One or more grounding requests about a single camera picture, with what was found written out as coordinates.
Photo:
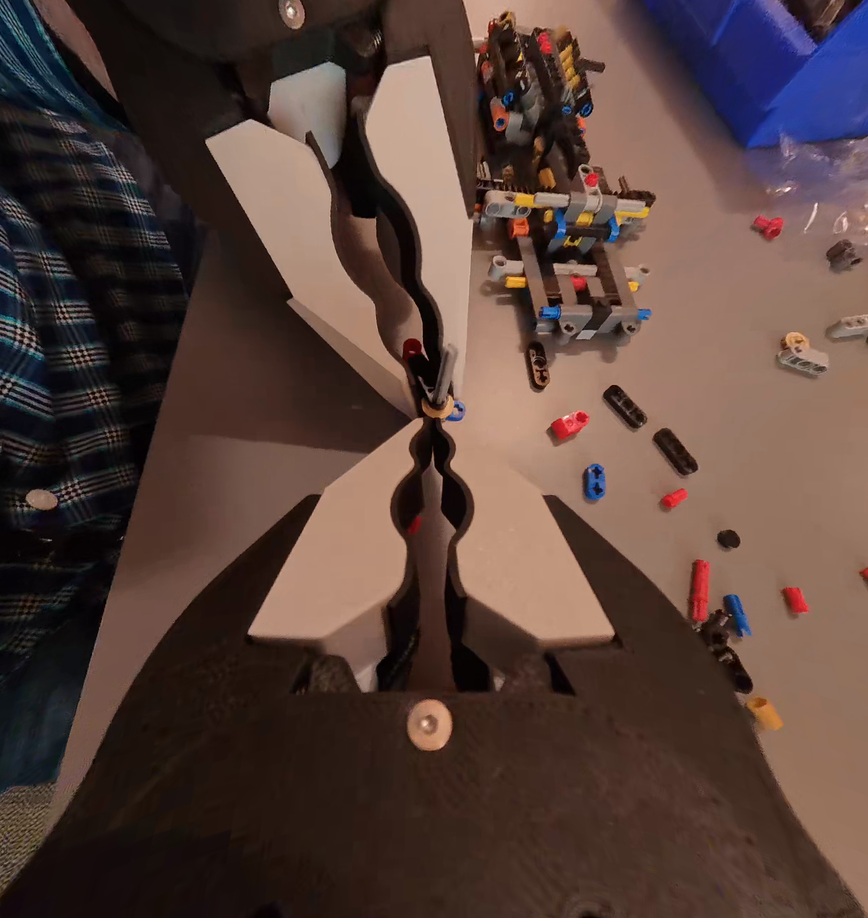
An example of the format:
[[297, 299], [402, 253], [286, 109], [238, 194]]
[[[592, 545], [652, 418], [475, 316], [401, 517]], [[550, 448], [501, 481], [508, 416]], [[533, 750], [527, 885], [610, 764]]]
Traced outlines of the blue bin with white tag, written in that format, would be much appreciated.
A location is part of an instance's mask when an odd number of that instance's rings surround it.
[[868, 135], [868, 2], [820, 41], [782, 2], [642, 4], [743, 148]]

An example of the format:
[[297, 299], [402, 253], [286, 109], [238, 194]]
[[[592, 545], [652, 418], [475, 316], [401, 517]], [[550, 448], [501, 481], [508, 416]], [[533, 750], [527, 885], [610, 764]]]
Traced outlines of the crumpled clear plastic bag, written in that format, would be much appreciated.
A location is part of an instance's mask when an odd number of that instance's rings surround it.
[[868, 136], [777, 145], [745, 155], [769, 207], [796, 232], [868, 246]]

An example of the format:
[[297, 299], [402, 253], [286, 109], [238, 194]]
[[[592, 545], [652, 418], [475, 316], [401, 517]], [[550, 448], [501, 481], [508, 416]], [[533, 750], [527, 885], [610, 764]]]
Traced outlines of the person's plaid shirt torso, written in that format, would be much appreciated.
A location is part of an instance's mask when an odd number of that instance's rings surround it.
[[71, 4], [0, 1], [0, 797], [59, 773], [203, 237]]

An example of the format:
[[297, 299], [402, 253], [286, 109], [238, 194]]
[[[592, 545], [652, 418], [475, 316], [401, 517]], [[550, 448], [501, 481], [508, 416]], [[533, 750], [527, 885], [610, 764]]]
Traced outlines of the grey lego beam tan pin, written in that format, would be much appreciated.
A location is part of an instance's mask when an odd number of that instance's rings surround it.
[[828, 355], [815, 350], [806, 335], [798, 331], [787, 332], [780, 341], [776, 362], [787, 369], [818, 377], [829, 370]]

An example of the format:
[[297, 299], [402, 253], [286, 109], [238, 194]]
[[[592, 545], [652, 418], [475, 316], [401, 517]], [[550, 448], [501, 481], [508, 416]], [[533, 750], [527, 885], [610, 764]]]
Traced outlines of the black lego pin connector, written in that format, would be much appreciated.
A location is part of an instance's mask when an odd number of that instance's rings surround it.
[[753, 691], [753, 683], [735, 649], [730, 644], [733, 622], [728, 613], [717, 610], [705, 622], [695, 627], [695, 632], [712, 654], [720, 670], [727, 676], [732, 690], [743, 696]]

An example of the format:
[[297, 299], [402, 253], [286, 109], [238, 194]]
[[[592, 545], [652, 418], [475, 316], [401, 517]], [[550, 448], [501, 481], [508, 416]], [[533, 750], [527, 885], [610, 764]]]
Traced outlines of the grey black lego chassis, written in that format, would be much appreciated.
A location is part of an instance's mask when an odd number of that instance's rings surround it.
[[656, 196], [624, 177], [612, 187], [591, 159], [592, 79], [605, 63], [584, 57], [566, 27], [526, 29], [510, 10], [474, 52], [475, 217], [482, 233], [509, 239], [490, 283], [529, 304], [538, 336], [629, 342], [652, 315], [635, 300], [649, 272], [624, 267], [617, 247], [642, 229]]

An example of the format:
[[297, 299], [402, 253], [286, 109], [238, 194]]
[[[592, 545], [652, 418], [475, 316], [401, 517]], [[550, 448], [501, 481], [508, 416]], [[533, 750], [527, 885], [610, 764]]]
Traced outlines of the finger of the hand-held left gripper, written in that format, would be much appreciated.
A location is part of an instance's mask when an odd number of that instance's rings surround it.
[[348, 106], [348, 154], [378, 218], [394, 282], [414, 308], [414, 329], [435, 373], [456, 346], [462, 399], [473, 221], [456, 165], [434, 63], [391, 63], [371, 95]]
[[[435, 71], [431, 63], [388, 66], [358, 120], [359, 147], [397, 230], [405, 292], [435, 363], [435, 180], [412, 168], [435, 164]], [[290, 308], [371, 387], [409, 417], [431, 409], [420, 383], [386, 348], [376, 306], [339, 257], [341, 196], [313, 135], [304, 142], [246, 120], [206, 142], [260, 242], [291, 291]]]

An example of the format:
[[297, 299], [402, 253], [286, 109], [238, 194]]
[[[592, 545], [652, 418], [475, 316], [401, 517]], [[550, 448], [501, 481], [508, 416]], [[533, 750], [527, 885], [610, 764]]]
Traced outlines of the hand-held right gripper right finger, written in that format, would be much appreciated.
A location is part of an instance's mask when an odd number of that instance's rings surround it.
[[434, 423], [455, 683], [492, 683], [525, 658], [608, 647], [615, 628], [540, 488], [463, 425]]

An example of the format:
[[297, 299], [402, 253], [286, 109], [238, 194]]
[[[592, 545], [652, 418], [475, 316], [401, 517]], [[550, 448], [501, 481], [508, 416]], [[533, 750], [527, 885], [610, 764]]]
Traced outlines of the small orange blue lego assembly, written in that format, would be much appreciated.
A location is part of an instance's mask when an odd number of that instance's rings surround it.
[[458, 364], [456, 346], [446, 345], [435, 373], [433, 361], [419, 339], [403, 343], [403, 362], [417, 407], [429, 419], [459, 422], [465, 417], [462, 400], [454, 395], [453, 374]]

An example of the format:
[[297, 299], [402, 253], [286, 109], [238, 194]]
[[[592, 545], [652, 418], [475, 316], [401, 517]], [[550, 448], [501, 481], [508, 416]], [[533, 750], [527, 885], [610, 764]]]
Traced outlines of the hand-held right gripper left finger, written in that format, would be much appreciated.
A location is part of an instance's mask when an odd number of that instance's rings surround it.
[[378, 690], [417, 629], [406, 525], [424, 507], [428, 430], [410, 421], [318, 497], [249, 626], [248, 637], [344, 659]]

